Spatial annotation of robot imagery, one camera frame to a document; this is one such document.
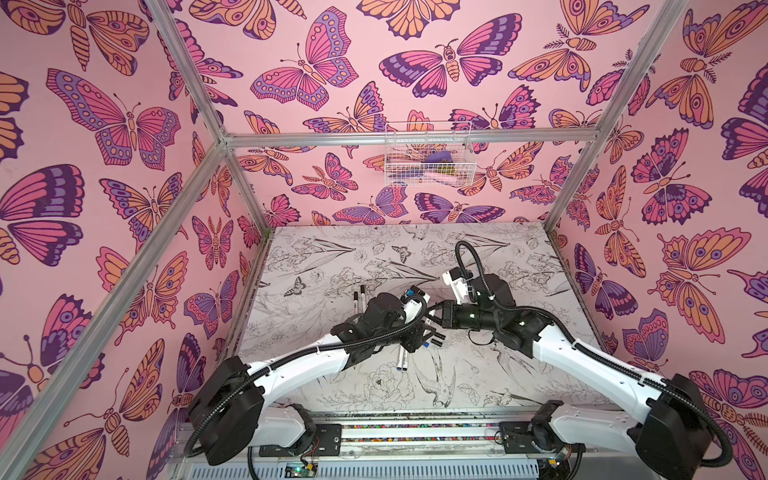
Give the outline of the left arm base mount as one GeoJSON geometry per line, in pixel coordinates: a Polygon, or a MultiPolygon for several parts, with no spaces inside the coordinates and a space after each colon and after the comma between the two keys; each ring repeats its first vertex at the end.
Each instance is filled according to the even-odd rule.
{"type": "Polygon", "coordinates": [[[300,404],[269,408],[254,435],[258,456],[262,458],[339,457],[342,438],[341,424],[317,423],[300,404]]]}

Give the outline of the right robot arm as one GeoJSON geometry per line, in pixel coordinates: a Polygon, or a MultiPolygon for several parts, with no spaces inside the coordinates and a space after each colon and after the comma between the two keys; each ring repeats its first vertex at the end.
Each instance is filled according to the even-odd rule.
{"type": "Polygon", "coordinates": [[[516,305],[495,275],[472,277],[453,268],[442,278],[453,293],[439,304],[443,328],[488,331],[494,342],[564,371],[615,405],[608,411],[546,402],[528,427],[538,449],[583,444],[634,454],[664,479],[690,479],[733,460],[728,434],[690,379],[664,378],[589,345],[551,312],[516,305]]]}

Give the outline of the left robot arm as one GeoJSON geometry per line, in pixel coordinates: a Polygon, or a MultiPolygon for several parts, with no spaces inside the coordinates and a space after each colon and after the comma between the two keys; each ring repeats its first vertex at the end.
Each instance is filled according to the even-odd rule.
{"type": "Polygon", "coordinates": [[[361,313],[335,325],[319,340],[265,361],[224,360],[186,412],[192,432],[183,455],[212,465],[250,446],[279,446],[302,453],[316,427],[302,406],[275,407],[292,391],[369,359],[388,345],[414,352],[427,341],[430,297],[413,287],[397,297],[381,293],[361,313]]]}

